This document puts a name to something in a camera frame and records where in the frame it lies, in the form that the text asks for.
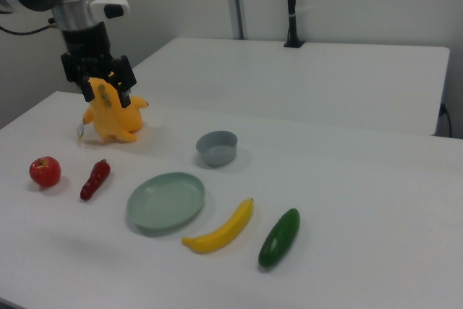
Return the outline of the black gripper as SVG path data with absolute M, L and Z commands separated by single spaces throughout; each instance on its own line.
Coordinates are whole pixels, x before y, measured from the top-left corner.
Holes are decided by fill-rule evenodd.
M 80 87 L 84 99 L 91 102 L 95 95 L 90 77 L 107 78 L 113 73 L 109 83 L 117 92 L 121 107 L 127 108 L 131 104 L 129 93 L 137 80 L 126 56 L 112 57 L 106 25 L 100 22 L 82 30 L 63 30 L 61 34 L 67 47 L 61 55 L 67 81 Z

